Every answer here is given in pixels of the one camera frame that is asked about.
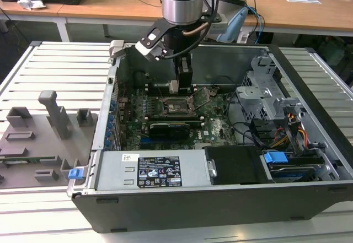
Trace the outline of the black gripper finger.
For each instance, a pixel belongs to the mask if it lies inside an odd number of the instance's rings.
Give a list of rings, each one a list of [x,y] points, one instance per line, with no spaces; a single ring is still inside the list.
[[[176,73],[179,91],[189,91],[192,82],[191,58],[177,58]]]

